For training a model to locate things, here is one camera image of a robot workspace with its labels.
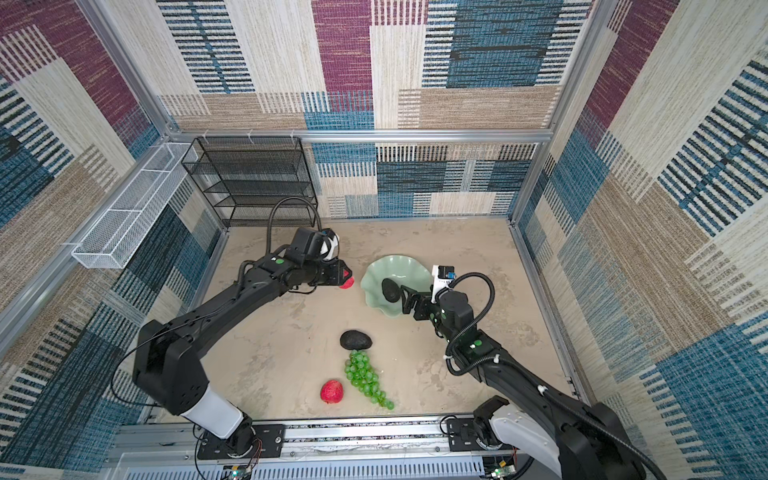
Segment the dark fake avocado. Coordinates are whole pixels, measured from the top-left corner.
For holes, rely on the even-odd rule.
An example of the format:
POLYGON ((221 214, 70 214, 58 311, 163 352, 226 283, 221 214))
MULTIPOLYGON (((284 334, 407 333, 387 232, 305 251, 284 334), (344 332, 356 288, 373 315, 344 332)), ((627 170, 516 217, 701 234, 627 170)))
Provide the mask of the dark fake avocado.
POLYGON ((347 330, 339 339, 342 348, 349 351, 361 351, 370 349, 373 345, 371 337, 359 330, 347 330))
POLYGON ((391 278, 384 278, 381 283, 382 295, 389 303, 401 301, 402 293, 400 286, 391 278))

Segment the green fake grape bunch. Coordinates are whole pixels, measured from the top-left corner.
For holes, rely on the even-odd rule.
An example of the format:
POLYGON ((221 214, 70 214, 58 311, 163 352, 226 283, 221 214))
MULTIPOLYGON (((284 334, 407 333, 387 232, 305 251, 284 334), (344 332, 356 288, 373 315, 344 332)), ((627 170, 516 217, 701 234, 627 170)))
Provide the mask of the green fake grape bunch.
POLYGON ((353 350, 345 361, 344 372, 352 386, 375 405, 393 410, 395 403, 380 385, 380 377, 365 351, 353 350))

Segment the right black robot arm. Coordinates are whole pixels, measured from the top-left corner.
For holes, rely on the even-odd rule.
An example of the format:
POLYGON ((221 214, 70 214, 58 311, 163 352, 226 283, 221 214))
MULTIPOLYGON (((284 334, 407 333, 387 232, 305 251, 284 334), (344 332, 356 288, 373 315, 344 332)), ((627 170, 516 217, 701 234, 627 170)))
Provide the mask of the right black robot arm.
POLYGON ((491 449, 523 449, 562 479, 663 478, 658 466, 632 444, 607 405, 588 405, 554 388, 515 360, 478 328, 491 302, 475 312, 457 280, 418 292, 395 282, 382 293, 404 314, 429 321, 446 342, 444 360, 453 376, 470 375, 497 391, 473 414, 476 443, 491 449))

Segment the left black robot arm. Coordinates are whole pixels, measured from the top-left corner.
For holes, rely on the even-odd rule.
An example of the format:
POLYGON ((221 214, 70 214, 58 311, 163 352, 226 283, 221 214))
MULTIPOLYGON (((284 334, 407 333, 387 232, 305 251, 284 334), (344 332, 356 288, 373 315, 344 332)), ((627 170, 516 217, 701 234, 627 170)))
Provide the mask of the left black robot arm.
POLYGON ((132 379, 160 407, 202 427, 221 450, 240 458, 253 449, 251 418, 211 386, 202 358, 251 313, 301 285, 349 286, 352 270, 338 258, 306 260, 268 255, 241 264, 235 282, 196 309, 140 330, 132 379))

